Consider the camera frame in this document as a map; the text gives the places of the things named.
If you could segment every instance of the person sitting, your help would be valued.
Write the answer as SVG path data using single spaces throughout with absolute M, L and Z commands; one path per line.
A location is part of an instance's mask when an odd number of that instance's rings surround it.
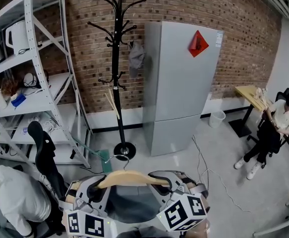
M 269 120 L 265 121 L 259 128 L 259 142 L 234 165 L 235 169 L 240 169 L 258 154 L 256 164 L 247 175 L 248 180 L 253 179 L 271 149 L 275 152 L 279 151 L 282 136 L 289 135 L 289 93 L 286 95 L 286 100 L 278 100 L 272 104 L 266 110 L 266 114 Z
M 0 210 L 22 236 L 30 238 L 34 231 L 28 221 L 52 221 L 60 212 L 37 180 L 5 166 L 0 166 Z

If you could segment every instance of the refrigerator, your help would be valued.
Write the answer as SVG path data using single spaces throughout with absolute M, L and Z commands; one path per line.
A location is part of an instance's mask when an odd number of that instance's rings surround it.
M 177 22 L 147 22 L 143 129 L 151 156 L 185 149 L 215 74 L 223 32 Z M 195 57 L 190 48 L 199 51 Z

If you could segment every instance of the wooden board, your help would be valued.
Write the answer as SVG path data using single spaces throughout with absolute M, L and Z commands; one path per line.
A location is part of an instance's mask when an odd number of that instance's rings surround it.
M 236 86 L 236 91 L 241 94 L 248 102 L 250 102 L 257 110 L 263 112 L 266 110 L 265 105 L 260 99 L 255 99 L 255 92 L 257 87 L 254 85 L 246 85 L 246 86 Z M 267 99 L 267 105 L 270 106 L 272 102 Z

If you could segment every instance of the coat rack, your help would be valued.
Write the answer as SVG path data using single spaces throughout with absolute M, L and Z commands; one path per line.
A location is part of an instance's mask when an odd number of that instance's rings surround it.
M 130 22 L 129 20 L 127 20 L 124 25 L 122 25 L 123 23 L 123 16 L 125 14 L 125 12 L 133 5 L 140 3 L 140 2 L 144 2 L 146 0 L 140 0 L 137 2 L 133 2 L 131 4 L 129 4 L 123 11 L 122 11 L 122 0 L 118 0 L 118 2 L 116 0 L 105 0 L 108 3 L 110 3 L 112 5 L 112 7 L 115 10 L 115 32 L 114 32 L 114 36 L 112 36 L 112 34 L 106 30 L 105 28 L 102 28 L 94 23 L 88 22 L 88 25 L 92 25 L 94 27 L 97 27 L 103 31 L 105 31 L 110 38 L 106 37 L 105 39 L 107 41 L 109 41 L 111 44 L 107 44 L 107 47 L 112 47 L 113 48 L 113 60 L 112 60 L 112 77 L 110 81 L 106 81 L 106 80 L 102 80 L 102 79 L 98 79 L 99 82 L 103 82 L 106 84 L 111 83 L 112 81 L 114 82 L 113 85 L 113 92 L 114 92 L 114 101 L 115 101 L 115 105 L 116 105 L 116 110 L 119 114 L 120 117 L 117 117 L 117 121 L 118 121 L 118 126 L 119 126 L 119 134 L 120 134 L 120 139 L 121 139 L 121 143 L 119 143 L 118 145 L 115 146 L 114 149 L 114 154 L 115 155 L 125 155 L 127 156 L 129 159 L 132 159 L 135 155 L 136 149 L 135 146 L 129 142 L 125 141 L 124 138 L 124 131 L 123 131 L 123 123 L 122 123 L 122 116 L 121 116 L 121 106 L 120 106 L 120 96 L 119 96 L 119 87 L 121 87 L 123 90 L 126 90 L 125 86 L 122 86 L 119 84 L 119 79 L 120 77 L 125 74 L 124 71 L 121 71 L 119 74 L 119 47 L 120 47 L 120 43 L 127 45 L 127 43 L 124 43 L 121 38 L 122 36 L 133 30 L 136 29 L 137 26 L 133 25 L 130 28 L 124 30 L 124 28 L 126 27 L 126 25 Z M 126 161 L 126 158 L 124 157 L 117 157 L 117 159 L 121 160 L 121 161 Z

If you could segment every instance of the blue cloth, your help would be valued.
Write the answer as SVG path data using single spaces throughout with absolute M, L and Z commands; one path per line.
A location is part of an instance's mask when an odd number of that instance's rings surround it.
M 14 101 L 11 101 L 12 105 L 14 107 L 19 106 L 23 101 L 25 101 L 25 96 L 23 94 L 20 94 Z

